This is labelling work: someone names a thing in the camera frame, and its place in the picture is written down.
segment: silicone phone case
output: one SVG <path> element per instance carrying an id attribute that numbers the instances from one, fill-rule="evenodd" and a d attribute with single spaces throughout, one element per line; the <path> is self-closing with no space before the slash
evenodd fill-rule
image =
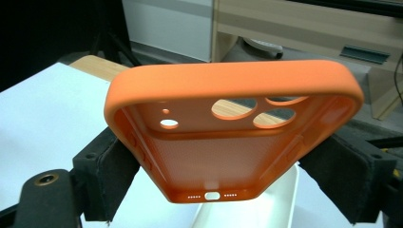
<path id="1" fill-rule="evenodd" d="M 249 200 L 362 103 L 351 72 L 331 61 L 139 66 L 112 81 L 105 117 L 168 200 Z"/>

